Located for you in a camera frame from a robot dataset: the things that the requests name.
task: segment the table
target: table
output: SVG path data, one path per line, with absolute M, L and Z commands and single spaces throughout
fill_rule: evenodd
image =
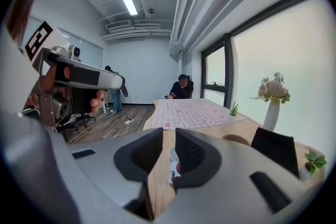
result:
M 155 107 L 157 107 L 159 101 L 155 100 L 153 103 Z M 243 116 L 246 117 L 246 119 L 241 121 L 194 130 L 217 138 L 222 138 L 226 134 L 236 134 L 245 138 L 251 144 L 257 128 L 262 126 L 249 117 Z M 153 118 L 154 114 L 145 122 L 143 130 L 151 129 Z M 168 183 L 170 174 L 169 151 L 173 146 L 175 146 L 175 131 L 164 130 L 162 153 L 148 176 L 148 191 L 155 218 L 167 208 L 175 197 L 174 188 Z M 309 153 L 309 149 L 322 155 L 322 153 L 312 147 L 295 142 L 299 169 L 307 162 L 304 154 Z M 323 179 L 324 167 L 317 169 L 314 175 L 303 184 L 309 189 L 316 184 L 322 183 Z

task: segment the window frame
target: window frame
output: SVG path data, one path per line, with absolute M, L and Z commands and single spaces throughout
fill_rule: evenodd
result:
M 244 23 L 233 29 L 230 33 L 224 34 L 220 40 L 212 44 L 206 50 L 202 51 L 201 98 L 204 98 L 205 89 L 223 92 L 225 93 L 223 106 L 230 109 L 234 87 L 234 63 L 233 63 L 231 38 L 247 30 L 248 28 L 253 27 L 254 25 L 260 23 L 261 21 L 266 20 L 269 17 L 277 13 L 280 13 L 287 8 L 295 6 L 303 1 L 306 0 L 280 0 L 279 2 L 271 5 L 270 7 L 264 9 L 262 12 L 253 16 L 249 20 L 245 21 Z M 224 47 L 225 52 L 225 85 L 218 86 L 218 85 L 205 84 L 206 57 L 222 47 Z
M 206 83 L 206 57 L 224 47 L 225 53 L 225 82 L 224 86 L 211 85 Z M 205 51 L 202 51 L 202 78 L 201 78 L 201 98 L 204 98 L 204 90 L 213 90 L 224 93 L 223 106 L 230 108 L 233 92 L 234 66 L 231 44 L 231 35 L 226 33 L 220 40 L 213 43 Z

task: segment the vase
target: vase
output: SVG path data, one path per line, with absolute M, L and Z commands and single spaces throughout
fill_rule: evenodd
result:
M 306 165 L 303 165 L 299 171 L 299 176 L 302 181 L 306 181 L 311 178 L 310 171 L 306 168 Z
M 269 104 L 267 114 L 264 121 L 264 129 L 274 131 L 277 125 L 280 112 L 280 105 L 274 104 L 272 101 Z

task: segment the flower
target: flower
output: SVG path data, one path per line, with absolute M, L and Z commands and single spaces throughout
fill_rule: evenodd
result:
M 265 86 L 261 85 L 258 91 L 258 96 L 262 97 L 265 94 Z
M 281 96 L 285 96 L 287 93 L 288 93 L 288 89 L 283 88 L 283 89 L 282 89 Z
M 268 83 L 268 87 L 267 90 L 271 93 L 271 94 L 277 94 L 277 95 L 282 95 L 282 85 L 279 81 L 277 80 L 272 80 Z

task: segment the floor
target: floor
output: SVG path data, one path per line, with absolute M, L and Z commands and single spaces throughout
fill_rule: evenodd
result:
M 71 143 L 84 143 L 97 141 L 104 138 L 112 138 L 115 135 L 122 134 L 126 131 L 125 124 L 126 115 L 128 118 L 135 119 L 130 123 L 127 132 L 124 135 L 142 131 L 145 121 L 154 113 L 154 106 L 135 106 L 124 105 L 120 113 L 111 113 L 109 110 L 104 114 L 103 109 L 95 115 L 96 121 L 86 120 L 87 128 L 84 127 L 82 121 L 76 123 L 78 132 L 75 130 L 67 130 L 66 141 Z

